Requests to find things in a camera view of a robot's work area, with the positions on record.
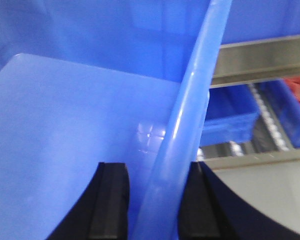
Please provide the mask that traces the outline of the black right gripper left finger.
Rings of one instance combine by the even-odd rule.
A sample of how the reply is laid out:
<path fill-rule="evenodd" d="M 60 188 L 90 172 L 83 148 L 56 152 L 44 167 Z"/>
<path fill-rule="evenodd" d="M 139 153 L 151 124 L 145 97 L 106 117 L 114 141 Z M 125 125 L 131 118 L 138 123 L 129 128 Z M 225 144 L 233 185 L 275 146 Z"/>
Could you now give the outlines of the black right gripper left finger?
<path fill-rule="evenodd" d="M 49 240 L 126 240 L 129 174 L 124 163 L 98 164 L 78 201 Z"/>

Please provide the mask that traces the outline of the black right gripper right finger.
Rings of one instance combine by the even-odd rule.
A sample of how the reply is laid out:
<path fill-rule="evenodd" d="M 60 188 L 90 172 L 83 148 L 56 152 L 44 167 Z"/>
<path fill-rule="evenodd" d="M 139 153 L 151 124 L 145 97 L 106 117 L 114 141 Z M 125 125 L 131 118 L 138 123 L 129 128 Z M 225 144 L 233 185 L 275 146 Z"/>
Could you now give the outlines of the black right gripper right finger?
<path fill-rule="evenodd" d="M 178 216 L 180 240 L 300 240 L 239 197 L 203 162 L 191 162 Z"/>

